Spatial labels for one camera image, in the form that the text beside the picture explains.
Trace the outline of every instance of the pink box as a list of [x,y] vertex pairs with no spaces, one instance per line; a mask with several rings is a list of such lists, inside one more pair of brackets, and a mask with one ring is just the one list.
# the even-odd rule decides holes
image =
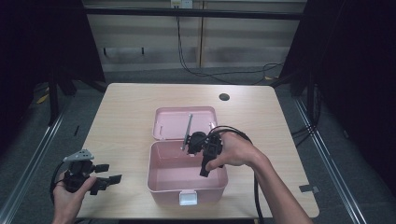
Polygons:
[[200,176],[202,152],[196,156],[182,151],[189,115],[190,134],[206,134],[217,126],[215,109],[210,106],[168,107],[156,111],[148,168],[148,189],[156,203],[193,205],[218,201],[227,186],[225,167]]

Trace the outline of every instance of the table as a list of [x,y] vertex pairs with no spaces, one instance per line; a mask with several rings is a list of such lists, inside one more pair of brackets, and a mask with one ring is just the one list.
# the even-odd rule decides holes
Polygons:
[[[227,93],[228,101],[219,95]],[[310,217],[318,215],[312,192],[301,193],[308,181],[274,89],[260,86],[120,84],[108,86],[83,148],[94,164],[110,169],[98,176],[122,174],[118,185],[86,195],[79,217],[92,218],[255,218],[253,172],[227,166],[229,183],[217,203],[194,206],[158,205],[147,185],[149,150],[155,111],[159,107],[212,106],[219,125],[247,134],[272,161],[279,176]],[[271,213],[260,192],[262,212]]]

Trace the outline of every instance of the black bar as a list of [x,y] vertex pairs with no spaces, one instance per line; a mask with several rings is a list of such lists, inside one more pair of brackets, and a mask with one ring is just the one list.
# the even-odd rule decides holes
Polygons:
[[304,13],[267,12],[267,11],[229,11],[189,8],[140,8],[140,7],[35,7],[44,11],[80,11],[92,15],[124,15],[124,16],[169,16],[169,17],[208,17],[208,18],[240,18],[299,21]]

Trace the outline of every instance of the person's right hand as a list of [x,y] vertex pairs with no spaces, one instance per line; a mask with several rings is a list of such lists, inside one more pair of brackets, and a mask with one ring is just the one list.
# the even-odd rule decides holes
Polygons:
[[265,158],[256,147],[248,140],[236,133],[222,133],[222,152],[213,161],[206,165],[206,170],[211,171],[223,164],[233,166],[248,165],[253,166],[257,159]]

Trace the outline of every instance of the hand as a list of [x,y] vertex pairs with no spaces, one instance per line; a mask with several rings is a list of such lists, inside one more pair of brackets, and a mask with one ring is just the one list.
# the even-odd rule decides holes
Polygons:
[[266,158],[248,140],[236,133],[222,133],[222,152],[213,161],[206,165],[206,170],[211,171],[223,164],[234,166],[252,166],[257,159]]
[[[64,173],[61,173],[59,179],[64,179]],[[64,187],[64,182],[59,182],[53,190],[55,212],[52,223],[74,223],[74,220],[81,208],[82,200],[85,193],[90,190],[96,181],[96,176],[88,178],[81,188],[71,193]]]

